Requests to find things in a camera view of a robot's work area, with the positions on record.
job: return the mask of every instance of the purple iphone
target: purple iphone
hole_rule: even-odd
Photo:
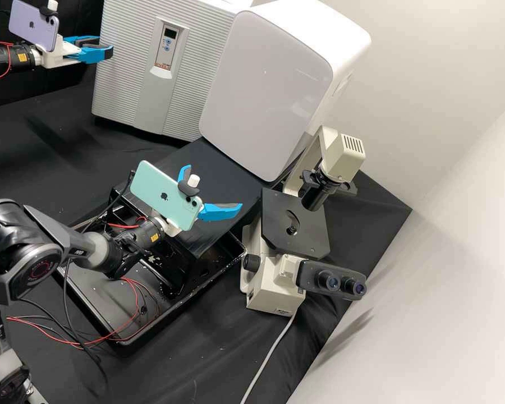
[[[56,45],[58,25],[58,17],[45,17],[37,7],[21,0],[13,0],[9,25],[12,34],[52,52]]]

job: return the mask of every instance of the black tablecloth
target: black tablecloth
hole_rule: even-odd
[[[71,223],[102,206],[111,186],[140,160],[155,162],[183,145],[94,123],[91,92],[91,85],[78,86],[0,107],[0,198]],[[355,182],[358,197],[337,195],[325,204],[332,247],[327,260],[368,275],[410,209],[362,173]],[[61,291],[49,278],[28,297],[63,319]],[[348,306],[307,295],[249,402],[284,403]],[[7,312],[40,314],[20,302]],[[73,303],[70,312],[78,329],[94,332]],[[286,322],[246,310],[239,273],[230,271],[138,353],[126,359],[99,353],[110,379],[104,401],[90,392],[101,390],[102,379],[84,353],[25,325],[9,324],[9,332],[51,404],[237,403]]]

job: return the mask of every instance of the white wall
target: white wall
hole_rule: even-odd
[[[505,0],[323,1],[373,40],[327,124],[414,205],[505,110]]]
[[[290,404],[505,403],[505,114],[415,208]]]

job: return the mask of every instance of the white cable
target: white cable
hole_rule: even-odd
[[[253,387],[256,383],[256,381],[258,380],[258,378],[260,377],[260,374],[262,374],[262,371],[264,370],[266,364],[268,363],[269,361],[269,358],[271,357],[273,351],[275,350],[275,348],[277,347],[277,345],[279,344],[279,342],[282,340],[282,337],[284,337],[284,335],[286,334],[286,332],[288,331],[288,328],[290,328],[290,325],[292,325],[293,323],[293,319],[295,318],[296,316],[296,313],[297,313],[297,310],[294,312],[294,314],[290,317],[290,320],[288,321],[288,324],[286,324],[286,327],[284,328],[284,330],[281,332],[281,334],[277,337],[277,339],[275,340],[275,342],[273,343],[273,345],[271,346],[271,349],[269,350],[268,354],[265,356],[265,359],[264,361],[262,362],[262,365],[260,366],[260,369],[258,369],[258,371],[256,372],[256,375],[254,376],[254,379],[252,379],[252,382],[251,384],[249,384],[249,388],[247,389],[247,391],[245,392],[243,398],[241,399],[241,402],[240,404],[245,404],[245,401],[247,401],[248,397],[249,397],[249,394],[251,393],[251,391],[253,390]]]

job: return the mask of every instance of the display screen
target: display screen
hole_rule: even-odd
[[[168,29],[168,28],[165,28],[165,30],[164,30],[164,36],[167,36],[168,38],[176,39],[177,34],[178,33],[176,31]]]

